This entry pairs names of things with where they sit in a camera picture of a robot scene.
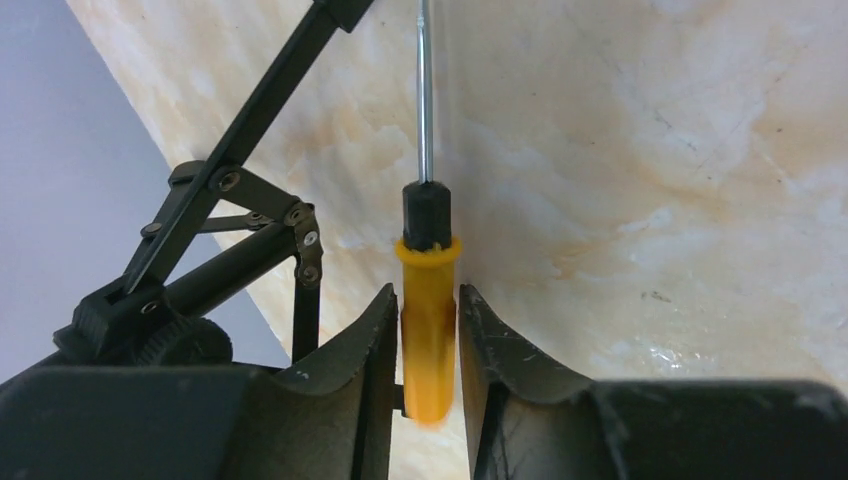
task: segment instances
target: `beige marble wall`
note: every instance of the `beige marble wall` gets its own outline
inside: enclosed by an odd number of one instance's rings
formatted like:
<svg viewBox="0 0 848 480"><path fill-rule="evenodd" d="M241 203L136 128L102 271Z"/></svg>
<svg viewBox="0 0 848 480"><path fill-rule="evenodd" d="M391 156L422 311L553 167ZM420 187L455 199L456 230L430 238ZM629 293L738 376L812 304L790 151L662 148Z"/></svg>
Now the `beige marble wall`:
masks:
<svg viewBox="0 0 848 480"><path fill-rule="evenodd" d="M68 2L172 166L209 153L309 5ZM461 280L590 376L848 389L848 5L433 3ZM414 25L415 0L375 0L247 164L317 205L324 339L399 277ZM250 289L284 344L289 276ZM464 478L463 435L460 412L398 422L392 478Z"/></svg>

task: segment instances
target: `white wall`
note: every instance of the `white wall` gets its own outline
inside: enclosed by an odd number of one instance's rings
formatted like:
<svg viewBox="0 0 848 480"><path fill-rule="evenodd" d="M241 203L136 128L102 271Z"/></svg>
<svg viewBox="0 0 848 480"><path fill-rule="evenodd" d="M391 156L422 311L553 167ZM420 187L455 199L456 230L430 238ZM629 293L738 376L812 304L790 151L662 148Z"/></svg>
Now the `white wall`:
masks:
<svg viewBox="0 0 848 480"><path fill-rule="evenodd" d="M0 2L0 381L52 352L80 298L122 273L168 173L65 2ZM175 274L219 251L198 238ZM288 365L246 293L210 318L237 359Z"/></svg>

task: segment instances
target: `metal screwdriver shaft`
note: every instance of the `metal screwdriver shaft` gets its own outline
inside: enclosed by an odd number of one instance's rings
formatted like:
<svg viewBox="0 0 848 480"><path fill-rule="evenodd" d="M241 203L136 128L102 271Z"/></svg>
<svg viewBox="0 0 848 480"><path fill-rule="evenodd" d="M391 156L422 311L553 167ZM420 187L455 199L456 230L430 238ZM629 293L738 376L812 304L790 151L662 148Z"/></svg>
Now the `metal screwdriver shaft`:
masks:
<svg viewBox="0 0 848 480"><path fill-rule="evenodd" d="M403 189L403 394L422 426L444 421L453 403L456 350L454 265L462 251L451 233L451 192L433 179L433 76L430 2L418 9L418 182Z"/></svg>
<svg viewBox="0 0 848 480"><path fill-rule="evenodd" d="M433 71L430 2L418 4L418 183L433 181Z"/></svg>

